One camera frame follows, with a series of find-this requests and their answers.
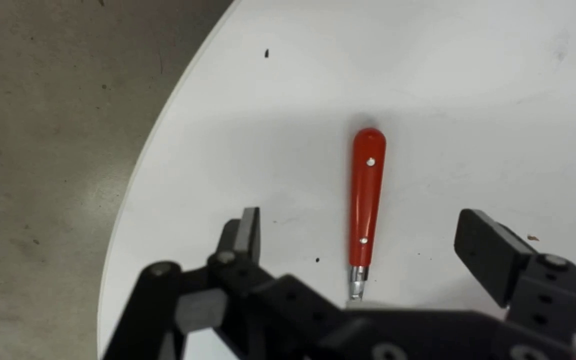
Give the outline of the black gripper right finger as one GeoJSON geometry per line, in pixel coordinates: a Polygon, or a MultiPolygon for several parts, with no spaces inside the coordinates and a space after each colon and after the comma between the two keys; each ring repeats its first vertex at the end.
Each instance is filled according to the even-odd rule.
{"type": "Polygon", "coordinates": [[[502,308],[510,305],[513,288],[532,260],[554,272],[571,268],[559,257],[535,253],[507,226],[473,209],[463,209],[458,214],[454,253],[502,308]]]}

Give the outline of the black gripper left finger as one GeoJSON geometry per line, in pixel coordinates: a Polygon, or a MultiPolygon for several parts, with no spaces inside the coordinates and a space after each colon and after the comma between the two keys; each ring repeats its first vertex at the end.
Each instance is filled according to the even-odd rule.
{"type": "Polygon", "coordinates": [[[238,219],[230,219],[220,235],[207,266],[213,270],[230,268],[240,274],[257,270],[259,263],[259,211],[243,209],[238,219]]]}

